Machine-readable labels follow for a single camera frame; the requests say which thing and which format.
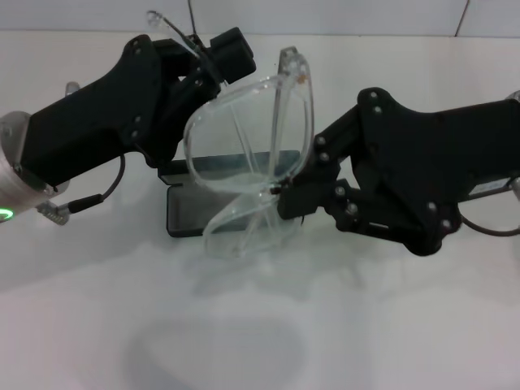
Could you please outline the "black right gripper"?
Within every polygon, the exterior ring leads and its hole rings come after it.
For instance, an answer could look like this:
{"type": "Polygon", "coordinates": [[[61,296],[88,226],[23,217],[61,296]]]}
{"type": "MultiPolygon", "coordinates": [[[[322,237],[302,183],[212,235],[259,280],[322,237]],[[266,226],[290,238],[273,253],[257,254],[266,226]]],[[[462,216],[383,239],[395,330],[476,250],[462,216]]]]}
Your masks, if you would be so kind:
{"type": "Polygon", "coordinates": [[[283,182],[346,184],[340,164],[360,139],[399,207],[419,225],[402,243],[436,253],[462,224],[462,202],[502,193],[519,177],[519,102],[504,99],[440,112],[402,106],[380,88],[363,89],[357,105],[314,137],[304,167],[283,182]]]}

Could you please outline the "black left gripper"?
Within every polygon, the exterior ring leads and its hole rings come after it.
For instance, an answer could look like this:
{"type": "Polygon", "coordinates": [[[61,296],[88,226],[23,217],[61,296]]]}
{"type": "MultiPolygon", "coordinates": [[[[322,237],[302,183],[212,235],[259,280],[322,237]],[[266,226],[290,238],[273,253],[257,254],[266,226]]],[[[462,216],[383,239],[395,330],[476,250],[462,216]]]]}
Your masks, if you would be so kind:
{"type": "Polygon", "coordinates": [[[152,163],[172,158],[167,102],[183,69],[172,39],[134,37],[103,77],[30,117],[21,167],[57,186],[132,151],[152,163]]]}

